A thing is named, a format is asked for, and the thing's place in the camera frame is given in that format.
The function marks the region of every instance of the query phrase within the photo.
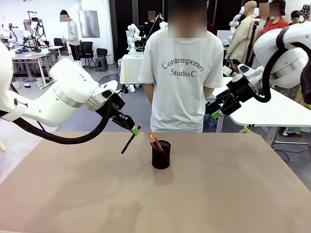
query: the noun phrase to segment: pen holder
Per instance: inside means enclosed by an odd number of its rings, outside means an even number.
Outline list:
[[[167,141],[159,140],[163,151],[152,147],[152,166],[156,169],[166,169],[170,166],[171,145]]]

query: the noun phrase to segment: white t-shirt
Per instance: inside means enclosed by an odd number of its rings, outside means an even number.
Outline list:
[[[68,44],[75,46],[80,45],[78,27],[73,20],[68,22]]]
[[[168,28],[150,36],[138,80],[154,83],[151,130],[202,132],[203,87],[223,86],[223,45],[207,38],[168,38]]]

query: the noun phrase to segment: black pen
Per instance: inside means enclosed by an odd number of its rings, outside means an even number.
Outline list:
[[[142,127],[142,125],[138,125],[137,129],[140,130]],[[131,144],[131,142],[133,141],[135,135],[132,135],[130,140],[128,140],[128,142],[126,143],[124,149],[122,150],[121,154],[124,154],[124,152],[126,151],[126,149],[128,148],[128,146]]]

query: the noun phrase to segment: beige jacket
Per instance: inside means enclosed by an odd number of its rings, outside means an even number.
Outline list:
[[[236,29],[236,31],[233,34],[233,37],[232,37],[225,59],[227,60],[236,59],[241,63],[245,63],[246,56],[247,56],[247,50],[248,50],[247,48],[252,37],[253,28],[251,27],[251,25],[252,25],[252,19],[254,18],[255,18],[254,14],[246,17],[241,22],[239,27]],[[255,40],[257,38],[257,33],[258,32],[255,32],[255,38],[254,38],[253,43],[255,43]]]

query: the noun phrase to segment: pencil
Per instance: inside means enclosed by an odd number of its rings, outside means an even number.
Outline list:
[[[151,137],[151,142],[155,142],[155,140],[154,140],[154,138],[152,137],[152,135],[151,134],[149,134],[150,135],[150,137]]]
[[[154,132],[152,132],[152,135],[153,135],[153,137],[154,137],[154,139],[155,139],[156,145],[157,145],[157,147],[159,148],[159,150],[160,150],[160,151],[163,151],[163,149],[162,149],[162,147],[161,147],[159,141],[158,141],[157,138],[156,138],[156,134],[155,134]]]
[[[150,146],[152,146],[152,148],[155,149],[156,151],[159,151],[158,148],[152,142],[150,142]]]

